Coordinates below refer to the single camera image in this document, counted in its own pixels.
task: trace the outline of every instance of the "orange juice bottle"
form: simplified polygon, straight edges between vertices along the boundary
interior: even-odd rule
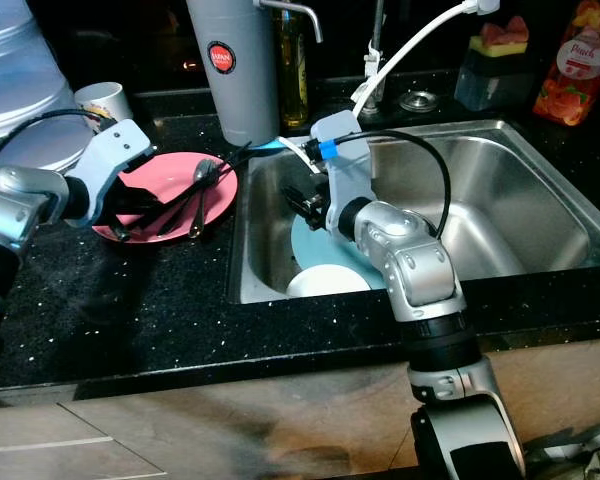
[[[583,0],[571,19],[533,112],[578,125],[600,92],[600,1]]]

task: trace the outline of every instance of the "stainless steel sink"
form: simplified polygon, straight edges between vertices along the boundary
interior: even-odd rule
[[[442,241],[461,280],[600,265],[600,212],[511,126],[485,120],[399,129],[430,141],[451,174]],[[380,200],[437,223],[442,179],[429,153],[405,141],[370,142]],[[295,214],[279,193],[313,193],[289,152],[251,161],[242,176],[229,294],[252,303],[287,298],[301,271],[291,247]]]

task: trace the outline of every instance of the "pink plate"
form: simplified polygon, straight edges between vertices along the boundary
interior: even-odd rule
[[[146,188],[153,193],[161,202],[168,202],[177,197],[193,181],[193,172],[196,165],[204,159],[210,158],[220,163],[219,158],[211,155],[193,152],[165,153],[157,155],[146,164],[131,173],[121,173],[120,179],[128,187]],[[238,179],[234,171],[220,177],[218,184],[205,191],[204,210],[205,225],[214,221],[224,212],[233,201],[238,190]],[[176,224],[170,232],[159,236],[160,227],[171,217],[175,206],[144,230],[135,229],[131,232],[131,239],[126,243],[153,243],[164,242],[173,238],[181,237],[189,233],[191,222],[198,208],[199,195],[192,201],[187,210],[181,214],[182,223]],[[118,219],[126,225],[137,219],[138,215],[118,215]],[[109,240],[117,241],[109,227],[98,226],[93,229]]]

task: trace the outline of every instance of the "speckled granite countertop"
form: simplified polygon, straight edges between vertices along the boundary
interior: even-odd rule
[[[399,86],[444,94],[455,77],[413,78]],[[321,85],[319,114],[345,108],[349,91],[348,83]],[[151,113],[146,131],[161,151],[231,151],[208,93],[137,101],[140,117]],[[476,115],[447,95],[424,117],[387,102],[363,128],[469,118]],[[600,209],[600,121],[567,129],[529,114],[506,118]],[[41,228],[8,299],[0,398],[43,386],[80,399],[405,359],[384,291],[230,303],[233,211],[199,242],[118,245],[90,230]],[[600,268],[474,280],[463,289],[487,350],[600,338]]]

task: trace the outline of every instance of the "white bowl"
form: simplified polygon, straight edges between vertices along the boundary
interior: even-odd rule
[[[315,297],[334,293],[371,290],[362,276],[341,265],[316,265],[293,277],[287,286],[292,297]]]

